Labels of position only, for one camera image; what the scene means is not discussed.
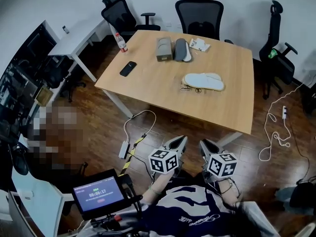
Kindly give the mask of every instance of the wooden table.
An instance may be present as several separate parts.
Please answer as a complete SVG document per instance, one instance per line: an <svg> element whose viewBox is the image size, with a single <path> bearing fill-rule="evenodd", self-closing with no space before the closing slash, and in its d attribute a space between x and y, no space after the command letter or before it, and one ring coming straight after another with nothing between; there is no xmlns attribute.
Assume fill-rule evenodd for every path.
<svg viewBox="0 0 316 237"><path fill-rule="evenodd" d="M188 43L192 38L201 38L211 47L206 52L190 48L193 61L189 63L158 62L156 39L164 36L170 36L173 43L179 38ZM96 87L237 132L251 133L254 74L250 50L215 39L162 31L137 31L127 47L128 52L117 54ZM123 77L119 72L129 61L136 62L137 66ZM181 80L188 73L217 73L225 89L183 90ZM122 109L122 102L117 105ZM228 139L231 141L241 133Z"/></svg>

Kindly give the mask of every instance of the smartphone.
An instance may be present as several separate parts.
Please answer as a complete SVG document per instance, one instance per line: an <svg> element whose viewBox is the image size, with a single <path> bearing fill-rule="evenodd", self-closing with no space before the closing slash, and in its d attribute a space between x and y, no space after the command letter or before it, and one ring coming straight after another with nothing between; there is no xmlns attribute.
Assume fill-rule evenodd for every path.
<svg viewBox="0 0 316 237"><path fill-rule="evenodd" d="M121 76L128 76L128 74L136 67L136 62L130 61L119 73Z"/></svg>

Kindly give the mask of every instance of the screen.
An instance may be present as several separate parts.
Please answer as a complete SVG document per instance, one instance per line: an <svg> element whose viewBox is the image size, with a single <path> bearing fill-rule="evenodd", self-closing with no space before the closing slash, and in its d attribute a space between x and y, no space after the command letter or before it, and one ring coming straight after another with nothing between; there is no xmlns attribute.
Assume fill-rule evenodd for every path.
<svg viewBox="0 0 316 237"><path fill-rule="evenodd" d="M75 187L74 192L83 211L97 209L124 199L114 177Z"/></svg>

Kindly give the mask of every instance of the wooden floor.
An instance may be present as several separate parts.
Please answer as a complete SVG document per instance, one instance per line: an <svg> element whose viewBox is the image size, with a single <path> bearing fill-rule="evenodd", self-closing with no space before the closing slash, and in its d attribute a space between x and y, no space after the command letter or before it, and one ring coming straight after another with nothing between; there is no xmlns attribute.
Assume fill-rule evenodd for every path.
<svg viewBox="0 0 316 237"><path fill-rule="evenodd" d="M102 43L97 43L93 47L88 46L80 57L84 64L99 78L118 51L116 43L112 41L112 38L107 37ZM84 76L83 80L87 87L80 87L75 90L72 105L83 112L88 124L86 129L89 134L89 152L87 155L89 166L86 173L91 175L110 168L119 172L125 162L125 160L118 158L118 154L122 141L126 139L123 130L126 116L100 89L94 87L94 83L87 76ZM285 93L296 87L294 84L290 86L280 84ZM307 177L316 175L316 127L312 124L313 119L308 119L303 113L299 91L282 99L272 108L277 122L273 123L269 120L267 130L270 135L273 131L278 131L281 137L287 136L281 119L281 109L285 105L290 117L286 120L286 124L292 134L288 140L291 147L280 147L274 140L271 160L269 162L259 161L259 151L269 144L263 128L267 110L271 102L278 97L277 90L272 88L270 98L264 100L262 98L262 84L256 80L252 135L241 136L227 145L225 149L233 152L239 158L234 180L242 191L243 199L256 201L270 222L277 230L280 230L282 236L293 236L296 231L312 221L312 218L284 212L282 204L275 201L274 193L279 188L294 186L305 175L308 168L306 159L298 153L291 126L300 152L308 156L311 162ZM183 168L190 174L196 175L201 171L201 166L204 163L198 151L199 140L208 138L216 141L229 132L216 125L149 106L140 101L121 96L120 99L134 114L148 109L157 115L152 132L139 144L136 151L136 155L146 162L148 162L148 154L154 148L175 136L186 135L189 142L183 155ZM131 143L148 131L153 120L153 115L146 113L128 124L127 129L131 136ZM142 162L133 159L127 173L133 179L137 193L141 194L148 188L150 178Z"/></svg>

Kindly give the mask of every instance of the paper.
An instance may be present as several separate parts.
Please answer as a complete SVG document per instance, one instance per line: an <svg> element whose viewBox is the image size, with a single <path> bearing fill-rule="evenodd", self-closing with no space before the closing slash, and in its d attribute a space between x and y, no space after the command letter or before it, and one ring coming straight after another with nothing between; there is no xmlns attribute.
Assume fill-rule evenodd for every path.
<svg viewBox="0 0 316 237"><path fill-rule="evenodd" d="M190 41L191 48L194 48L194 49L202 51L202 52L207 51L210 46L211 46L210 44L205 44L205 41L200 39L200 38L191 39L191 41Z"/></svg>

